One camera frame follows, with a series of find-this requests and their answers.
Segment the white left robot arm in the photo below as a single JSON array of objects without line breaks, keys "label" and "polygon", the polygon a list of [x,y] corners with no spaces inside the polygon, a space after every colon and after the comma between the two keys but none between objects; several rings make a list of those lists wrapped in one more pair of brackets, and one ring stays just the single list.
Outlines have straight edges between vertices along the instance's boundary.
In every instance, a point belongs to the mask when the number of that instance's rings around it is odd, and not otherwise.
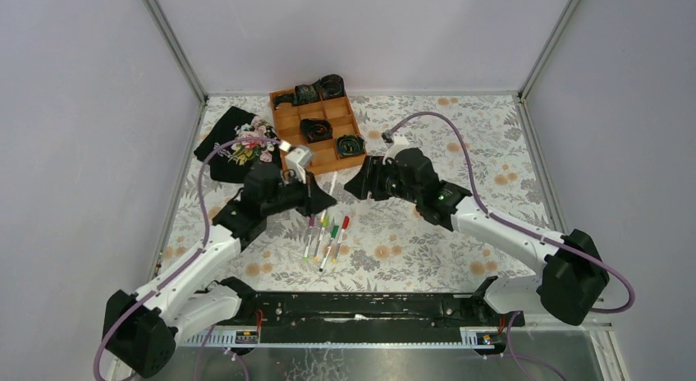
[{"label": "white left robot arm", "polygon": [[273,163],[256,163],[245,176],[240,194],[205,223],[204,235],[173,266],[128,294],[116,291],[108,299],[103,337],[93,372],[101,378],[105,351],[146,379],[172,358],[179,343],[207,326],[233,318],[242,303],[222,286],[201,296],[196,289],[212,271],[237,257],[267,226],[268,217],[294,209],[314,216],[337,204],[309,172],[283,174]]}]

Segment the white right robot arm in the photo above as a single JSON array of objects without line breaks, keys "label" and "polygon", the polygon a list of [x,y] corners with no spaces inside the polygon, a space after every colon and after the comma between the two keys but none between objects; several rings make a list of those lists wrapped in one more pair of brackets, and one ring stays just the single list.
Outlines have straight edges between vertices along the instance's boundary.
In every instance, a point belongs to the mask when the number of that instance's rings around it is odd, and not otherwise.
[{"label": "white right robot arm", "polygon": [[408,201],[428,223],[486,242],[532,269],[532,277],[494,278],[482,284],[483,300],[498,313],[545,310],[577,326],[609,283],[589,234],[579,229],[569,234],[544,231],[484,211],[470,190],[440,179],[419,149],[403,149],[390,158],[366,157],[344,188],[359,200]]}]

